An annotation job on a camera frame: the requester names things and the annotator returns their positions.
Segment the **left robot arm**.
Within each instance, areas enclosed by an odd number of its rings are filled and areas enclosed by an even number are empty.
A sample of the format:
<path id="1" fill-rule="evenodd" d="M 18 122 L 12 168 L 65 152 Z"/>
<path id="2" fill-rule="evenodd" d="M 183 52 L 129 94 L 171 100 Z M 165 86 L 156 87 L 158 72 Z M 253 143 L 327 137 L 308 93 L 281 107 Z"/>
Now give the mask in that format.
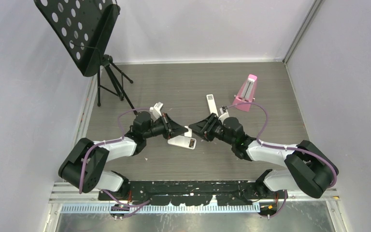
<path id="1" fill-rule="evenodd" d="M 166 113 L 153 120 L 149 112 L 141 111 L 121 138 L 101 142 L 81 138 L 59 167 L 58 176 L 78 188 L 80 193 L 93 189 L 107 190 L 117 200 L 123 200 L 129 193 L 128 186 L 124 184 L 125 177 L 106 171 L 106 163 L 139 154 L 149 138 L 162 136 L 168 140 L 187 131 L 185 126 L 173 121 Z"/>

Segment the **long white remote control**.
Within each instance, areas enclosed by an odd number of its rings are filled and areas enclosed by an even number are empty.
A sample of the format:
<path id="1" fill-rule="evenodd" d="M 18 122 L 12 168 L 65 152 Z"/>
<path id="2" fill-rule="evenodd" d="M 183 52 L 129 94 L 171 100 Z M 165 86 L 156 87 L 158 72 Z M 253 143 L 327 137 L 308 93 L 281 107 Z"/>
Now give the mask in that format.
<path id="1" fill-rule="evenodd" d="M 216 107 L 215 99 L 213 94 L 207 94 L 206 100 L 209 108 L 210 114 L 215 114 L 216 116 L 219 116 L 218 109 Z"/>

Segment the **black perforated music stand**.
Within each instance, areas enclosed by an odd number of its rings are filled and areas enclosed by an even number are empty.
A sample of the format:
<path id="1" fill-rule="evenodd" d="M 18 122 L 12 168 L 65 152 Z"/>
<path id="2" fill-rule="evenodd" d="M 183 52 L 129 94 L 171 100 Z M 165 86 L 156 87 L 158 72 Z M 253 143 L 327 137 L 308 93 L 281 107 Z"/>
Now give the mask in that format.
<path id="1" fill-rule="evenodd" d="M 123 80 L 133 83 L 105 53 L 121 8 L 115 0 L 36 0 L 35 6 L 54 30 L 78 70 L 85 77 L 97 77 L 97 105 L 101 106 L 102 89 L 126 100 L 137 114 L 128 98 Z"/>

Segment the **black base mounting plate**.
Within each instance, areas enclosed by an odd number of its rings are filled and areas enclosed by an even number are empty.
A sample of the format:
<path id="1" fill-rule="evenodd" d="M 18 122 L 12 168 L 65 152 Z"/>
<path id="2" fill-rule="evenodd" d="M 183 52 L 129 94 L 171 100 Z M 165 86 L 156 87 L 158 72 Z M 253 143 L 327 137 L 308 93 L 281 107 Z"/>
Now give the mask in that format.
<path id="1" fill-rule="evenodd" d="M 266 190 L 262 184 L 247 180 L 232 181 L 126 181 L 120 190 L 99 193 L 100 201 L 131 200 L 134 204 L 149 201 L 150 205 L 219 206 L 250 205 L 259 200 L 283 200 L 283 191 Z"/>

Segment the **pink metronome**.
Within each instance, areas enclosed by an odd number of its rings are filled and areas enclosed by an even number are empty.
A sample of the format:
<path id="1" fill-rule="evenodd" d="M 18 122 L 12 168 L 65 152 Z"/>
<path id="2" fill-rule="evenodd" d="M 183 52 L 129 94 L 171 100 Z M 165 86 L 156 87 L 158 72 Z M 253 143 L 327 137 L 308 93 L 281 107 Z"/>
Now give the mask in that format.
<path id="1" fill-rule="evenodd" d="M 238 110 L 249 112 L 251 104 L 255 100 L 257 89 L 257 76 L 249 74 L 239 92 L 235 95 L 233 104 Z"/>

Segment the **small remote battery cover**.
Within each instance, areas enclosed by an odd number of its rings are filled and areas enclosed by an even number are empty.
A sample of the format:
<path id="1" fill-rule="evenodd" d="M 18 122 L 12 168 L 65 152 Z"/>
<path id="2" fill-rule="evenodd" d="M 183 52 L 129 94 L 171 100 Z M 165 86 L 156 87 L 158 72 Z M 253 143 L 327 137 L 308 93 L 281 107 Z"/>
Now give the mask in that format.
<path id="1" fill-rule="evenodd" d="M 185 126 L 185 128 L 187 129 L 187 132 L 184 133 L 184 136 L 192 137 L 192 130 L 188 126 Z"/>

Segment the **small white remote control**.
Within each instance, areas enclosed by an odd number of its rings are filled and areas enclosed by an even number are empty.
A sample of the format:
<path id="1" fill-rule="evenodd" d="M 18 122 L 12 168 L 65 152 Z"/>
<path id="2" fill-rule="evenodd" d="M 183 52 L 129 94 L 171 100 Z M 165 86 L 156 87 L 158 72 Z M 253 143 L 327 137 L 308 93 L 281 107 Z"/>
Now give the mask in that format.
<path id="1" fill-rule="evenodd" d="M 197 144 L 195 138 L 179 135 L 168 140 L 169 145 L 194 150 Z"/>

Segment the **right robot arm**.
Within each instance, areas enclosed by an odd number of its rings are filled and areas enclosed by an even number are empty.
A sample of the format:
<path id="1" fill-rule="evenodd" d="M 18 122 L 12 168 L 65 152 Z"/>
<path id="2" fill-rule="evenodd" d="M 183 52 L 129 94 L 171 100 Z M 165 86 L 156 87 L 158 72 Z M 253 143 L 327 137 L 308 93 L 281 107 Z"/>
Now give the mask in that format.
<path id="1" fill-rule="evenodd" d="M 336 184 L 338 168 L 312 142 L 303 140 L 298 145 L 265 143 L 247 135 L 235 117 L 220 120 L 211 114 L 189 128 L 201 139 L 218 139 L 229 145 L 236 157 L 247 161 L 263 161 L 284 168 L 265 171 L 257 179 L 257 194 L 269 198 L 279 190 L 301 190 L 312 198 L 320 198 Z"/>

